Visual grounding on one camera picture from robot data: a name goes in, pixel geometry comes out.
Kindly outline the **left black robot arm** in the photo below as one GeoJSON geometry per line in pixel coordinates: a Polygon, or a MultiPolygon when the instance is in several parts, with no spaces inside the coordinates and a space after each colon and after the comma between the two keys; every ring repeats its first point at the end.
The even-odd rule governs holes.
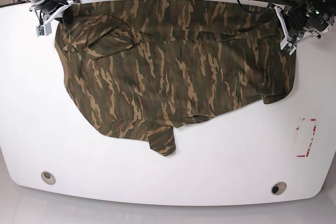
{"type": "Polygon", "coordinates": [[[298,44],[320,39],[334,25],[335,0],[300,0],[286,3],[284,8],[272,5],[284,34],[280,49],[293,54],[298,44]]]}

